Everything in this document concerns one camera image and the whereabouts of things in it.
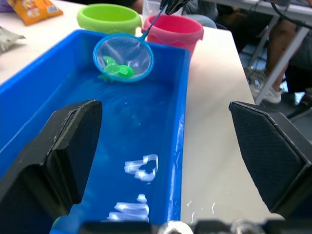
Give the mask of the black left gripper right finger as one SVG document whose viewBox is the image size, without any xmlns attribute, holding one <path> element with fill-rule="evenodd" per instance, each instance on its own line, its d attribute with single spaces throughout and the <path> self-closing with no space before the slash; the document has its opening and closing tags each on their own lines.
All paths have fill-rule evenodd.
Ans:
<svg viewBox="0 0 312 234">
<path fill-rule="evenodd" d="M 311 143 L 280 112 L 239 101 L 229 110 L 243 161 L 269 211 L 311 218 Z"/>
</svg>

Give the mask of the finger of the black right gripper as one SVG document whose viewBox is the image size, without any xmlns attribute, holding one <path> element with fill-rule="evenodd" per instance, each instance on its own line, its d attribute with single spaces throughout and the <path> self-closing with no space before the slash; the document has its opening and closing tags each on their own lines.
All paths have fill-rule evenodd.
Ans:
<svg viewBox="0 0 312 234">
<path fill-rule="evenodd" d="M 162 0 L 160 10 L 165 10 L 165 14 L 173 14 L 183 8 L 190 0 Z"/>
</svg>

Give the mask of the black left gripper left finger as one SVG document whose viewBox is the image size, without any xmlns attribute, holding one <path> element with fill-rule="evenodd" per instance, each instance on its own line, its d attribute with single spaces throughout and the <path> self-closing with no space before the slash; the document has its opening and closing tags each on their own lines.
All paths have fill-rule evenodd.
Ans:
<svg viewBox="0 0 312 234">
<path fill-rule="evenodd" d="M 102 121 L 96 100 L 50 116 L 0 180 L 0 231 L 47 234 L 79 204 L 95 156 Z"/>
</svg>

